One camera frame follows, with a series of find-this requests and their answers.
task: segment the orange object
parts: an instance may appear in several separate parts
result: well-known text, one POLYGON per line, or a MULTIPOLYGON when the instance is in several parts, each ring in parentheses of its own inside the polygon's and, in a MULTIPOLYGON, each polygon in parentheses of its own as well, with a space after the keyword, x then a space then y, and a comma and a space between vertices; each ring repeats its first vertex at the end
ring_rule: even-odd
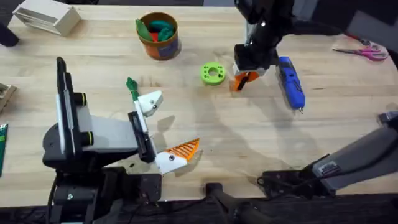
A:
POLYGON ((155 43, 158 43, 157 38, 159 36, 158 33, 150 33, 150 36, 152 37, 152 40, 154 40, 155 43))
POLYGON ((167 149, 166 152, 182 157, 187 162, 192 158, 199 146, 199 139, 195 139, 179 146, 175 146, 171 149, 167 149))
POLYGON ((236 75, 235 76, 235 82, 233 83, 233 86, 231 87, 232 90, 234 91, 241 91, 239 90, 239 86, 243 80, 243 78, 247 78, 246 82, 251 82, 256 80, 259 77, 259 74, 257 72, 243 72, 242 74, 236 75))

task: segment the green pencil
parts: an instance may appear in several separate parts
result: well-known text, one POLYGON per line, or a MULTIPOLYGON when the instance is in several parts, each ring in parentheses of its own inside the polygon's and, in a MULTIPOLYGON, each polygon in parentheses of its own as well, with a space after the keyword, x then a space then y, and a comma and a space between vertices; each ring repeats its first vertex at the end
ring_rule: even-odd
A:
POLYGON ((8 124, 0 125, 0 177, 2 176, 2 167, 6 152, 7 130, 8 124))

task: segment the floor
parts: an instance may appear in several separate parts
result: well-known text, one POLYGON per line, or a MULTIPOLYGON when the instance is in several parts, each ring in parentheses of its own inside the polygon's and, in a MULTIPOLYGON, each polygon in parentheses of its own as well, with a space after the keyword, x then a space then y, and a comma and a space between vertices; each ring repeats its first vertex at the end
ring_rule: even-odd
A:
MULTIPOLYGON (((8 24, 12 11, 23 0, 1 0, 0 22, 8 24)), ((233 6, 233 0, 99 0, 98 4, 163 5, 163 6, 233 6)), ((292 223, 306 224, 390 224, 398 223, 398 194, 347 195, 312 201, 285 198, 275 202, 257 204, 260 211, 278 216, 292 223)), ((192 202, 162 202, 160 207, 148 205, 131 219, 128 212, 119 215, 118 223, 222 223, 221 215, 213 202, 198 203, 179 212, 171 210, 192 202)), ((0 223, 44 223, 45 207, 0 208, 0 223)))

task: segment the wooden table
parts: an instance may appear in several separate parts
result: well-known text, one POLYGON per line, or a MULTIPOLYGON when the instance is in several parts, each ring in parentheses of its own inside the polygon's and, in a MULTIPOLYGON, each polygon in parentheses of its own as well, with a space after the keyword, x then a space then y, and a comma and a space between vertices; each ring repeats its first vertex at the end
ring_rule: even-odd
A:
MULTIPOLYGON (((164 102, 147 120, 158 148, 201 138, 189 166, 164 175, 163 200, 202 198, 207 182, 221 182, 237 197, 261 197, 255 184, 264 170, 301 169, 376 129, 376 115, 398 110, 398 74, 391 59, 331 51, 344 37, 287 36, 280 55, 294 62, 307 96, 304 114, 293 115, 279 88, 275 68, 231 93, 229 83, 205 86, 200 67, 234 62, 234 44, 243 42, 244 19, 233 7, 78 6, 83 20, 67 37, 26 27, 13 18, 17 47, 0 47, 1 82, 19 89, 0 115, 9 123, 0 178, 0 206, 43 205, 54 170, 42 163, 42 138, 56 123, 55 59, 62 56, 76 91, 88 95, 91 114, 127 120, 134 109, 125 87, 128 76, 140 92, 162 90, 164 102), (135 33, 134 19, 147 12, 173 15, 181 53, 173 60, 149 58, 135 33)), ((132 173, 157 172, 137 157, 132 173)), ((398 175, 355 184, 339 194, 398 192, 398 175)))

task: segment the orange and white object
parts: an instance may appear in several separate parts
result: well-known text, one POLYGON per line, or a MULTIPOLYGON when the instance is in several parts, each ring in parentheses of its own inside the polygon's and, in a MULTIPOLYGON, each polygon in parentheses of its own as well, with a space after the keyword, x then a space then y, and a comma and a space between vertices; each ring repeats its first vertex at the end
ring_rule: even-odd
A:
POLYGON ((266 70, 263 68, 259 68, 257 70, 239 70, 235 63, 232 66, 232 69, 235 77, 235 82, 231 85, 231 90, 233 91, 241 91, 245 83, 254 81, 266 73, 266 70))
POLYGON ((158 153, 155 157, 155 161, 160 173, 166 174, 187 165, 188 161, 198 149, 198 146, 199 139, 194 139, 158 153))

